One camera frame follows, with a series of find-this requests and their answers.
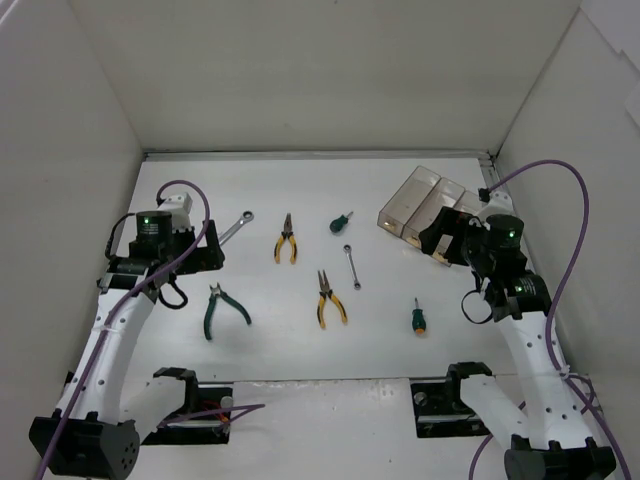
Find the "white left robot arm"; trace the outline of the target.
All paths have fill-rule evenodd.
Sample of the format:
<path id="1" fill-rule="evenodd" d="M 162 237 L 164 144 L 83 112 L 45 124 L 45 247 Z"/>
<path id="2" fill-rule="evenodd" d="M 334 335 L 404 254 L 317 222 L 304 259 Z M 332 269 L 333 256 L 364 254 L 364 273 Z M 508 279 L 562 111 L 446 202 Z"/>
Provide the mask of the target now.
<path id="1" fill-rule="evenodd" d="M 153 210 L 135 213 L 136 236 L 125 256 L 106 248 L 91 333 L 75 372 L 48 417 L 35 418 L 29 439 L 41 457 L 35 476 L 126 479 L 142 442 L 171 413 L 191 418 L 200 395 L 194 372 L 162 368 L 140 394 L 121 401 L 124 380 L 142 328 L 165 285 L 180 276 L 222 268 L 225 260 L 209 213 L 190 220 L 187 192 L 156 194 Z"/>

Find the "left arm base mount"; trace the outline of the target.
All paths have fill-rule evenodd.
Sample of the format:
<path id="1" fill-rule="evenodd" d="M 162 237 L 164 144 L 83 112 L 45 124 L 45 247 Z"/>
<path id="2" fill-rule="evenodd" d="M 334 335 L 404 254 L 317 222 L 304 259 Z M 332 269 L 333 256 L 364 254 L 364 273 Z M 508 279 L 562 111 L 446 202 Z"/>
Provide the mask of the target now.
<path id="1" fill-rule="evenodd" d="M 234 405 L 231 384 L 205 383 L 198 387 L 195 404 L 182 407 L 168 416 L 174 419 L 190 413 L 200 413 Z M 144 446 L 211 446 L 229 442 L 230 428 L 222 423 L 230 413 L 216 413 L 179 423 L 168 423 L 149 434 L 142 442 Z"/>

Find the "yellow pliers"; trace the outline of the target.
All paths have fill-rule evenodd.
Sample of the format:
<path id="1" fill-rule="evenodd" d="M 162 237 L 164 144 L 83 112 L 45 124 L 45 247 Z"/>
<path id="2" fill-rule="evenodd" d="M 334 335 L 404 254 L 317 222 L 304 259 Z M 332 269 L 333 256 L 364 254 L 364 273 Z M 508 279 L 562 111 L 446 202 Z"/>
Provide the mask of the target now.
<path id="1" fill-rule="evenodd" d="M 295 264 L 298 256 L 298 248 L 293 232 L 292 216 L 290 213 L 285 217 L 283 229 L 274 247 L 274 261 L 276 264 L 281 262 L 281 249 L 286 242 L 288 242 L 291 247 L 290 263 Z"/>
<path id="2" fill-rule="evenodd" d="M 325 270 L 317 271 L 318 282 L 319 282 L 319 300 L 316 307 L 316 316 L 318 320 L 318 324 L 321 329 L 326 328 L 326 322 L 324 318 L 324 310 L 327 303 L 332 303 L 338 310 L 341 322 L 343 325 L 348 324 L 348 315 L 344 305 L 341 300 L 334 293 L 333 289 L 330 286 L 330 282 L 326 275 Z"/>

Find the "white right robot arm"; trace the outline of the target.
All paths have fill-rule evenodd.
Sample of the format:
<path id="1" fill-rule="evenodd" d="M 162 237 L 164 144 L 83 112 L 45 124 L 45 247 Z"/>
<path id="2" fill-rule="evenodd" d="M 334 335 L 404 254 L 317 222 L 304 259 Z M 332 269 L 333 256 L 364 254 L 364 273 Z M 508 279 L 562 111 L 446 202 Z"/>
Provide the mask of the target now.
<path id="1" fill-rule="evenodd" d="M 441 207 L 419 235 L 421 249 L 433 254 L 447 235 L 443 259 L 471 269 L 475 290 L 508 345 L 525 407 L 508 398 L 485 365 L 471 363 L 450 366 L 444 403 L 455 412 L 470 408 L 480 418 L 504 451 L 509 479 L 605 479 L 617 467 L 615 455 L 595 440 L 564 369 L 550 357 L 551 297 L 544 280 L 527 267 L 524 223 L 512 213 L 507 195 L 482 198 L 484 207 L 476 214 Z"/>

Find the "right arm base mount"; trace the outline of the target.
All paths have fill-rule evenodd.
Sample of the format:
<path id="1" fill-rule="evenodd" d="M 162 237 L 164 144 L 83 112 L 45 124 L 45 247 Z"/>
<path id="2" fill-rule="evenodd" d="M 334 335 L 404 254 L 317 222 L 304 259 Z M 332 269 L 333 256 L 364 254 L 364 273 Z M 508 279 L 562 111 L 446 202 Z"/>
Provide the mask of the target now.
<path id="1" fill-rule="evenodd" d="M 411 380 L 410 389 L 418 438 L 466 438 L 489 434 L 472 409 L 449 397 L 444 379 Z"/>

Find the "large silver ratchet wrench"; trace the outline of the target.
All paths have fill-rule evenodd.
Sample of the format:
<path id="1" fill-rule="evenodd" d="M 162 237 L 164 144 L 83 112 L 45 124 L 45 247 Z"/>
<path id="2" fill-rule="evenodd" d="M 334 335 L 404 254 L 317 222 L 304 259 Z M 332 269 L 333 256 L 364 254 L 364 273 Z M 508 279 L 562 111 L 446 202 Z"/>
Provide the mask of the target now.
<path id="1" fill-rule="evenodd" d="M 234 235 L 238 233 L 238 231 L 250 223 L 254 219 L 254 214 L 252 211 L 246 210 L 242 213 L 240 218 L 225 232 L 221 233 L 218 236 L 218 242 L 220 246 L 223 246 L 226 242 L 228 242 Z"/>

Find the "small silver ratchet wrench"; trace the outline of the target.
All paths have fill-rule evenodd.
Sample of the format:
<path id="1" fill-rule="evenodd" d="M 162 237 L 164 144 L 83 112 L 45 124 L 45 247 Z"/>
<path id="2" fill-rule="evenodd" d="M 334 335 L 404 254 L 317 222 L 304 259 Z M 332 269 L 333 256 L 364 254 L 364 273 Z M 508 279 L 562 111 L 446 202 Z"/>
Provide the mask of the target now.
<path id="1" fill-rule="evenodd" d="M 352 276 L 352 280 L 353 280 L 353 287 L 355 290 L 360 290 L 361 289 L 361 283 L 359 281 L 357 272 L 356 272 L 356 268 L 355 268 L 355 264 L 354 264 L 354 260 L 353 260 L 353 256 L 352 256 L 352 247 L 349 244 L 345 244 L 343 247 L 343 251 L 346 255 L 347 261 L 348 261 L 348 265 L 349 265 L 349 269 L 350 269 L 350 273 Z"/>

